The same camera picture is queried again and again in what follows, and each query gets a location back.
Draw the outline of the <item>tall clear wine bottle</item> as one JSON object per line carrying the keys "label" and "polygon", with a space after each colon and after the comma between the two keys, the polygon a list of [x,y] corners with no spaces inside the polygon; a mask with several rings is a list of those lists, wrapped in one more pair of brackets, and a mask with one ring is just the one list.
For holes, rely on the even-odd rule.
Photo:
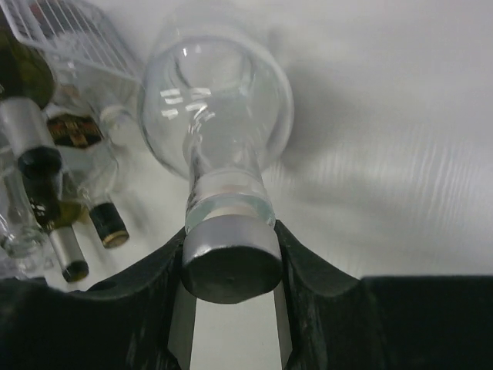
{"label": "tall clear wine bottle", "polygon": [[45,266],[45,235],[34,218],[10,143],[1,134],[1,249],[27,276]]}

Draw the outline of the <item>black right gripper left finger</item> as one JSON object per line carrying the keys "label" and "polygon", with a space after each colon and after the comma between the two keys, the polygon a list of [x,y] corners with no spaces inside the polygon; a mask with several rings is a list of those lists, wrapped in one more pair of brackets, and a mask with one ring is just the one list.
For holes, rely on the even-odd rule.
{"label": "black right gripper left finger", "polygon": [[188,369],[193,299],[180,283],[180,230],[87,291],[1,282],[3,369]]}

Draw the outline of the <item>dark green wine bottle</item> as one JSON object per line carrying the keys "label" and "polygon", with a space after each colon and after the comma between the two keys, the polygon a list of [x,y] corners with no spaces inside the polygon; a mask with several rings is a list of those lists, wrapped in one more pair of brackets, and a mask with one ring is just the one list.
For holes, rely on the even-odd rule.
{"label": "dark green wine bottle", "polygon": [[60,175],[38,179],[23,177],[22,182],[35,219],[55,252],[63,278],[68,283],[86,278],[89,266],[72,227],[82,213],[82,205],[62,198]]}

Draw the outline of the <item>olive wine bottle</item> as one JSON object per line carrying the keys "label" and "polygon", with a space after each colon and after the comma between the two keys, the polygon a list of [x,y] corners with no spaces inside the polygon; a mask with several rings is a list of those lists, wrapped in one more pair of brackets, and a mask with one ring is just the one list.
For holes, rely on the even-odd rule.
{"label": "olive wine bottle", "polygon": [[1,17],[1,129],[23,175],[30,179],[56,175],[62,167],[42,110],[55,92],[48,63],[35,49],[20,43]]}

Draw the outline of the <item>round clear bottle silver cap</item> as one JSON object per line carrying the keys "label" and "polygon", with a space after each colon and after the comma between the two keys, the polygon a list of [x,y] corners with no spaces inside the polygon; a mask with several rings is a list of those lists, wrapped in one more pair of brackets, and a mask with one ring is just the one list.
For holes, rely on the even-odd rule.
{"label": "round clear bottle silver cap", "polygon": [[282,257],[262,172],[287,145],[293,96],[266,45],[232,19],[171,18],[138,112],[150,152],[189,183],[184,287],[217,304],[272,291]]}

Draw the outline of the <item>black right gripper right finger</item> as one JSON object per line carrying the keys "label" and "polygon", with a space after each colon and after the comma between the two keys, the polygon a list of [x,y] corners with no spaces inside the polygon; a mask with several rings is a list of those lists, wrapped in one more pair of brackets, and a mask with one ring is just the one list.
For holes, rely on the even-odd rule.
{"label": "black right gripper right finger", "polygon": [[490,369],[489,276],[357,279],[275,226],[274,302],[284,369]]}

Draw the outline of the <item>square clear bottle black cap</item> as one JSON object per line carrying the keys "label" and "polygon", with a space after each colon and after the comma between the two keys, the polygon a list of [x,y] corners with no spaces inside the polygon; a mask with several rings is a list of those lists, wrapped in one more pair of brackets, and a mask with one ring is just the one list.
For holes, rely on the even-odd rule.
{"label": "square clear bottle black cap", "polygon": [[129,232],[111,199],[119,163],[110,133],[132,122],[129,110],[105,86],[80,92],[65,82],[57,88],[45,114],[62,155],[64,194],[86,207],[104,248],[121,246]]}

